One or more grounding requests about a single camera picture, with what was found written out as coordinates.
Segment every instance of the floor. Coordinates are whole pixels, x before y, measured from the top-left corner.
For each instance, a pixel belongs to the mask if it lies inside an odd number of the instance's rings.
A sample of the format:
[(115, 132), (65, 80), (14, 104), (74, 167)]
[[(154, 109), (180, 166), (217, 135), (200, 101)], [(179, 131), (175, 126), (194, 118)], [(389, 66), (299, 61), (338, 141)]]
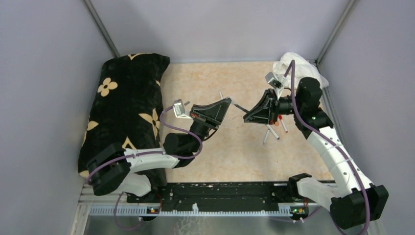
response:
[[(250, 110), (270, 88), (265, 75), (273, 62), (234, 62), (172, 64), (161, 80), (164, 106), (176, 99), (191, 105), (207, 105), (230, 96)], [(229, 107), (218, 132), (204, 143), (202, 153), (188, 166), (167, 169), (169, 182), (225, 182), (225, 181), (286, 181), (292, 175), (309, 173), (319, 180), (332, 180), (316, 150), (294, 125), (292, 116), (284, 116), (288, 126), (273, 126), (280, 136), (270, 134), (263, 144), (267, 128), (260, 124), (244, 123), (244, 112)], [(189, 129), (191, 120), (166, 115), (166, 122)], [(161, 128), (162, 140), (170, 129)]]

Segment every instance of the table surface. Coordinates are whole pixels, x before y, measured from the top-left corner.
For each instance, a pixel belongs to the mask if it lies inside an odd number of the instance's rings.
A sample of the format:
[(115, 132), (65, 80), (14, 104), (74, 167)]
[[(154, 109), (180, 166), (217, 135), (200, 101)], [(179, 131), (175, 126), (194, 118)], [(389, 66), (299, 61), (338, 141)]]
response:
[[(250, 110), (270, 86), (265, 75), (273, 62), (233, 62), (171, 64), (161, 80), (165, 107), (176, 99), (193, 104), (208, 105), (219, 101), (221, 90), (239, 105)], [(286, 181), (290, 176), (306, 172), (318, 180), (332, 180), (332, 176), (317, 151), (296, 128), (293, 116), (283, 116), (288, 127), (272, 126), (280, 136), (272, 134), (263, 144), (267, 127), (244, 123), (245, 113), (231, 105), (216, 134), (203, 143), (202, 153), (188, 166), (167, 169), (168, 182), (235, 182)], [(173, 111), (167, 123), (189, 129), (192, 120), (175, 118)], [(161, 127), (161, 139), (175, 132)]]

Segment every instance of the white cloth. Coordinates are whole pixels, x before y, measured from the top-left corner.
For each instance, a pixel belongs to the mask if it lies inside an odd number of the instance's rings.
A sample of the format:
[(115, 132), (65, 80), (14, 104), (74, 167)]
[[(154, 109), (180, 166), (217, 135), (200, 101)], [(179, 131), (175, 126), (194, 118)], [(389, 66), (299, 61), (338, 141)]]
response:
[[(277, 75), (284, 75), (291, 60), (296, 61), (295, 88), (297, 88), (300, 79), (303, 77), (313, 77), (317, 79), (320, 82), (320, 88), (328, 87), (328, 81), (319, 73), (317, 68), (294, 52), (287, 52), (281, 57), (280, 61), (275, 61), (273, 64), (273, 72)], [(291, 86), (291, 71), (288, 73), (287, 78), (289, 79), (289, 85)]]

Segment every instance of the pillow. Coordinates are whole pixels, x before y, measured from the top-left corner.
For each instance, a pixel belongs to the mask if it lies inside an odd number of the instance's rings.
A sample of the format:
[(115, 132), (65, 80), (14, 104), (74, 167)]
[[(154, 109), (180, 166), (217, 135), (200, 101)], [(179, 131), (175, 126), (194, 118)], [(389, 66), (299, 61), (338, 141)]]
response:
[[(87, 162), (112, 143), (131, 149), (160, 147), (160, 81), (169, 63), (169, 57), (159, 54), (131, 54), (105, 62), (79, 153), (81, 176), (89, 175)], [(164, 169), (140, 174), (155, 186), (167, 184)]]

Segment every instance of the gray wall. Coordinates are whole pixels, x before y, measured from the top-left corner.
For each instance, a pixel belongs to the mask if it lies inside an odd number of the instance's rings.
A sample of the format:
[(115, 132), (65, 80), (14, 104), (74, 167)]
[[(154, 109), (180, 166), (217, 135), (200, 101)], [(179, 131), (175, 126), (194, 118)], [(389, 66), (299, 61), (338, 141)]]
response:
[(322, 65), (352, 157), (390, 198), (389, 234), (413, 234), (415, 1), (360, 1)]
[(0, 234), (69, 233), (77, 155), (110, 58), (81, 1), (1, 1)]
[(347, 0), (92, 0), (121, 55), (173, 62), (317, 58)]

